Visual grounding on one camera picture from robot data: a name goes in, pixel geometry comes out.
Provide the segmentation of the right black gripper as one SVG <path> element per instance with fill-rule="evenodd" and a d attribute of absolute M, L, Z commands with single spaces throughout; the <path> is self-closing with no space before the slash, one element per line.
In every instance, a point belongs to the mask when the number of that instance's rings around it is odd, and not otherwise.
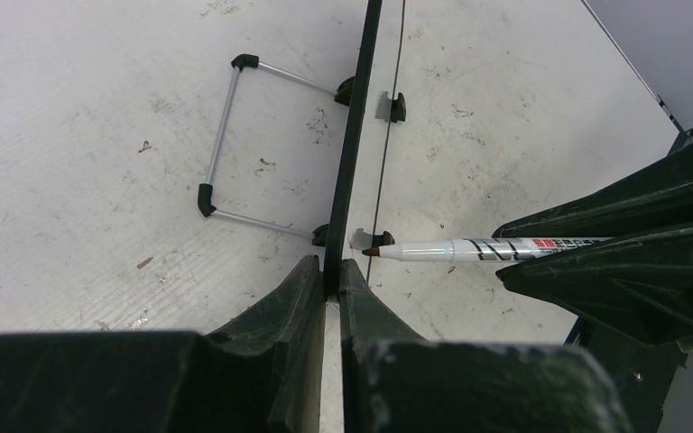
<path fill-rule="evenodd" d="M 659 429 L 688 359 L 670 343 L 693 353 L 693 223 L 518 263 L 496 276 L 510 292 L 582 317 L 565 343 L 605 368 L 635 431 Z"/>

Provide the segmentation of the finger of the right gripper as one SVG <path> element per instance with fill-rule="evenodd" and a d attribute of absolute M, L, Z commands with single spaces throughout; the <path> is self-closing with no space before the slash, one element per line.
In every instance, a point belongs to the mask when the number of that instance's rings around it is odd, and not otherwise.
<path fill-rule="evenodd" d="M 506 223 L 493 237 L 617 237 L 693 223 L 693 143 L 599 191 Z"/>

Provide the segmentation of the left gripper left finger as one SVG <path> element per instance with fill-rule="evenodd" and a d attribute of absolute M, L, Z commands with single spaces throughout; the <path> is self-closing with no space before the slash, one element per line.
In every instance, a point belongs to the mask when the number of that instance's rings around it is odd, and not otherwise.
<path fill-rule="evenodd" d="M 221 328 L 0 334 L 0 432 L 316 432 L 314 255 Z"/>

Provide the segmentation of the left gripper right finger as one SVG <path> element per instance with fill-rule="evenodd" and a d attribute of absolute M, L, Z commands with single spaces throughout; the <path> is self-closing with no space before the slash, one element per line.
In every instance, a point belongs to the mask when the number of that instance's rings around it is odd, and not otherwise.
<path fill-rule="evenodd" d="M 431 342 L 340 264 L 348 432 L 629 432 L 610 377 L 566 345 Z"/>

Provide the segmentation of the white marker pen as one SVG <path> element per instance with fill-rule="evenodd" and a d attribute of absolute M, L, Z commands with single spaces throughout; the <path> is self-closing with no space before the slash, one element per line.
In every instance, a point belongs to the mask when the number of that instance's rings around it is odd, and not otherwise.
<path fill-rule="evenodd" d="M 398 262 L 519 263 L 607 240 L 609 237 L 457 238 L 371 247 L 362 254 Z"/>

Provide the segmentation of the small black-framed whiteboard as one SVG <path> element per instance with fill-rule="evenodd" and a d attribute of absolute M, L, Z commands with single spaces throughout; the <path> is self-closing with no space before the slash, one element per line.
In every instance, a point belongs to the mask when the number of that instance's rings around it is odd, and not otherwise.
<path fill-rule="evenodd" d="M 337 87 L 275 67 L 253 54 L 239 54 L 231 61 L 232 76 L 207 175 L 198 186 L 198 209 L 204 218 L 222 218 L 275 234 L 294 235 L 323 247 L 321 258 L 328 295 L 336 293 L 338 280 L 346 274 L 349 264 L 356 267 L 361 277 L 368 278 L 373 260 L 363 251 L 392 241 L 390 235 L 377 233 L 376 218 L 389 135 L 392 127 L 407 115 L 404 95 L 397 88 L 405 12 L 403 1 L 368 2 L 356 70 Z M 330 218 L 325 226 L 303 231 L 223 211 L 212 202 L 214 178 L 238 80 L 249 69 L 316 89 L 348 108 Z"/>

